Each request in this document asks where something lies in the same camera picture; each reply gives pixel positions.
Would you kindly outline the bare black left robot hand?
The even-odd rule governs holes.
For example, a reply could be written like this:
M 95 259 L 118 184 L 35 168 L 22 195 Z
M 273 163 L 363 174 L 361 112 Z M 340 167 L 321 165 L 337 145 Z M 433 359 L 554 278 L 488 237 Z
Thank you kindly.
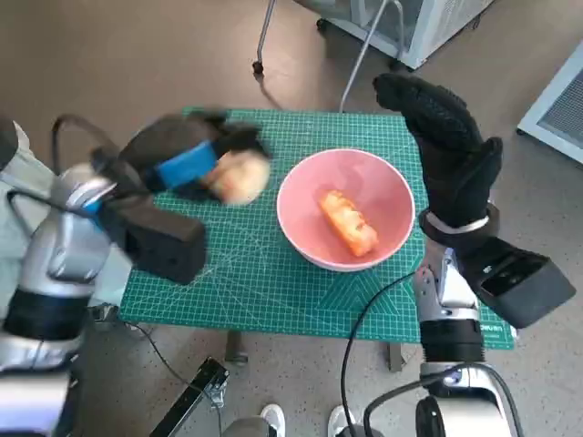
M 119 153 L 153 193 L 246 205 L 267 186 L 271 153 L 261 129 L 225 111 L 170 113 L 143 127 Z

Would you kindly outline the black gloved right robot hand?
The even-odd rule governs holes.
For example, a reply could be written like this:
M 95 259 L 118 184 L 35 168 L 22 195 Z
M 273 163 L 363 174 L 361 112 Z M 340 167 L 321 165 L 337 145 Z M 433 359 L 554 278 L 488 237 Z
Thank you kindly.
M 429 210 L 453 229 L 485 218 L 502 167 L 502 139 L 482 138 L 465 101 L 443 86 L 385 73 L 373 88 L 379 106 L 401 113 L 414 137 Z

